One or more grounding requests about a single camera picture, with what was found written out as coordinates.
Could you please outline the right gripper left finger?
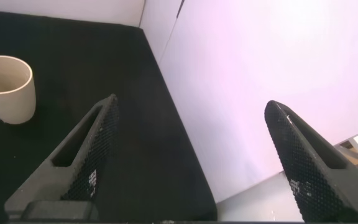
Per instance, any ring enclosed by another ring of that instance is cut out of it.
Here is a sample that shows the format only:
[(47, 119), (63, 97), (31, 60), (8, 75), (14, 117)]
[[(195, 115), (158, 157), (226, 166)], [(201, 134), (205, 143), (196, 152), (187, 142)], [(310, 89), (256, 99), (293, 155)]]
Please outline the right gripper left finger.
[(118, 120), (116, 95), (97, 102), (5, 202), (8, 219), (98, 219), (94, 199)]

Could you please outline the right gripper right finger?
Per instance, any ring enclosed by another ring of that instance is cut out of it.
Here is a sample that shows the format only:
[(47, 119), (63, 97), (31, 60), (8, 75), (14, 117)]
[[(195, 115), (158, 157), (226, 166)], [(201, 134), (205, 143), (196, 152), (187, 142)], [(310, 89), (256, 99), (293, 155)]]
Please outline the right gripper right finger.
[(358, 168), (286, 105), (264, 118), (303, 220), (358, 222)]

